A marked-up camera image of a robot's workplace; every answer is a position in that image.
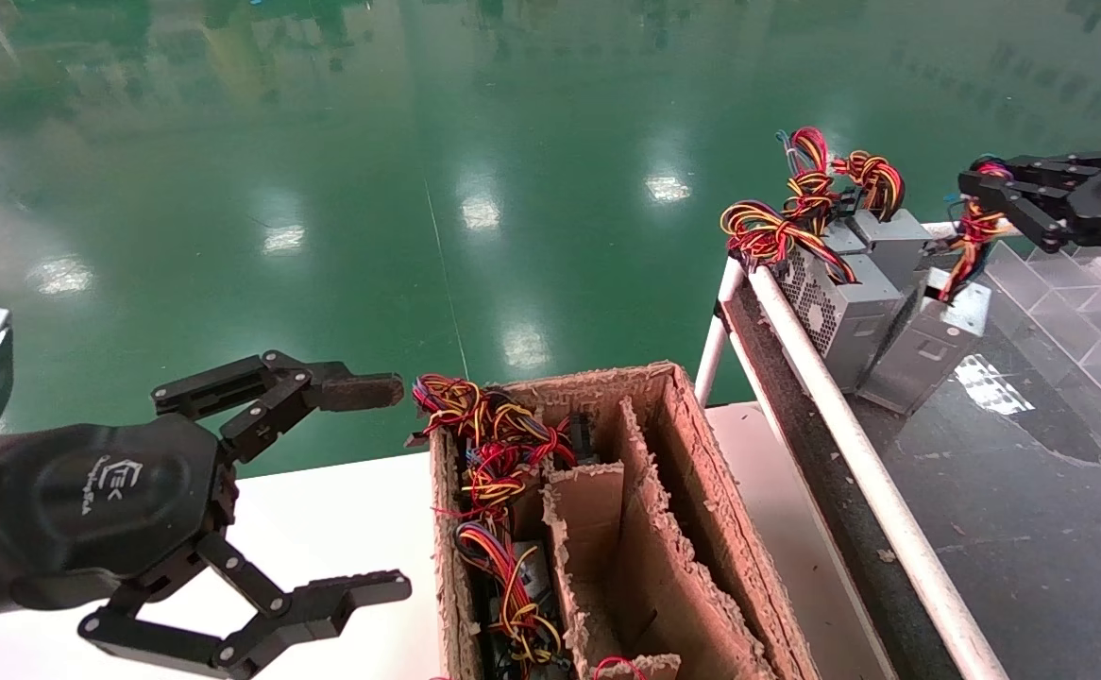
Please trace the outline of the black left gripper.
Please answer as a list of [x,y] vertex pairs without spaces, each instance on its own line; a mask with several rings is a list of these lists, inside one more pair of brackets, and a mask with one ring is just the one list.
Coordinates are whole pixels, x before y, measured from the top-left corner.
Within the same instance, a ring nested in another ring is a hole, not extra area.
[[[399,569],[323,578],[283,591],[227,542],[235,490],[226,464],[248,464],[312,412],[366,412],[403,401],[396,373],[281,351],[216,366],[152,392],[150,423],[80,423],[0,442],[0,547],[19,575],[126,580],[78,633],[98,650],[218,679],[253,679],[291,647],[344,633],[358,608],[411,597]],[[239,410],[218,438],[199,425]],[[140,619],[204,569],[254,608],[225,637]]]

